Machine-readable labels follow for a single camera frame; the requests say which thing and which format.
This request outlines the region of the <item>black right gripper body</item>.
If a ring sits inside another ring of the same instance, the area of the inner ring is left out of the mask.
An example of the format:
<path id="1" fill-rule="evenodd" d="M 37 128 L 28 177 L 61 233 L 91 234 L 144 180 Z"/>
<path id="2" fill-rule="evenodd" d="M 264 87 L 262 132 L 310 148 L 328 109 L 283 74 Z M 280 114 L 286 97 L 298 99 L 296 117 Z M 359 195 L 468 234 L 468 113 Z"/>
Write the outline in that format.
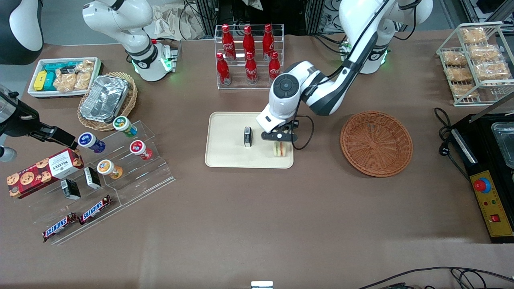
<path id="1" fill-rule="evenodd" d="M 2 134 L 11 137 L 28 136 L 40 132 L 43 127 L 39 113 L 22 101 L 14 106 L 15 111 L 2 122 Z"/>

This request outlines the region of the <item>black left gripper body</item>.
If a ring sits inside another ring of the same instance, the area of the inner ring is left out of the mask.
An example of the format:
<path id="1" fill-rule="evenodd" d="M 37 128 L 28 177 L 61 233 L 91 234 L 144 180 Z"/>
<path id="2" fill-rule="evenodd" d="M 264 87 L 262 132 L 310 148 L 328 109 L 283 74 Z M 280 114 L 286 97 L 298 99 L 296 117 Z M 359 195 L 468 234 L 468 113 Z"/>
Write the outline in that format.
<path id="1" fill-rule="evenodd" d="M 299 125 L 298 120 L 292 120 L 282 126 L 277 126 L 271 130 L 271 132 L 262 132 L 261 139 L 276 142 L 296 142 L 297 135 L 294 134 L 293 130 Z"/>

